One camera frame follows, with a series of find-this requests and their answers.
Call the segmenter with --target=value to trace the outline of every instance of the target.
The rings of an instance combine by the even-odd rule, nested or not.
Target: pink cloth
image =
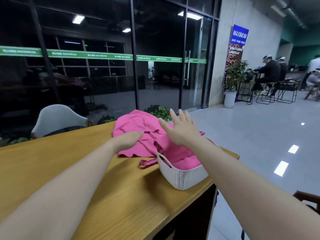
[[[174,167],[180,170],[189,170],[201,165],[192,151],[183,146],[173,143],[166,132],[161,128],[158,118],[139,110],[134,110],[129,114],[117,119],[113,137],[122,135],[126,132],[144,131],[143,136],[137,144],[129,150],[119,152],[119,155],[133,157],[156,157],[157,151],[164,155]],[[157,159],[149,161],[141,160],[141,165],[154,165]]]

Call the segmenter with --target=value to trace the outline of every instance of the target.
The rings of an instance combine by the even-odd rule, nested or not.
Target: white plant pot
[[[234,104],[235,104],[235,99],[236,99],[237,91],[231,91],[227,90],[226,91],[226,96],[224,98],[224,107],[227,109],[232,109]]]

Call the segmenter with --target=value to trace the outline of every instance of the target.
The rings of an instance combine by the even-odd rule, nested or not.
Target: white chair
[[[93,126],[93,122],[86,117],[78,115],[66,105],[53,104],[44,107],[36,125],[31,131],[31,138],[37,139],[45,135],[73,126]]]

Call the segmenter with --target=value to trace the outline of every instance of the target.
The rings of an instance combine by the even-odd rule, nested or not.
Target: left hand
[[[143,136],[143,133],[143,131],[127,132],[121,136],[116,136],[110,139],[114,148],[114,153],[132,148]]]

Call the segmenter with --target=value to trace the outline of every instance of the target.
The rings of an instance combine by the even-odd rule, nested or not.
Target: wooden table
[[[0,148],[0,222],[42,185],[110,139],[114,124]],[[140,160],[139,157],[112,158],[73,240],[150,239],[178,215],[190,214],[187,209],[191,203],[194,202],[194,207],[204,207],[205,204],[195,201],[202,194],[210,194],[210,189],[216,192],[209,177],[185,191],[176,190],[162,176],[158,165],[141,169]],[[211,193],[210,198],[203,199],[209,200],[208,212],[195,212],[194,219],[197,216],[202,219],[201,214],[206,214],[210,221],[213,197]]]

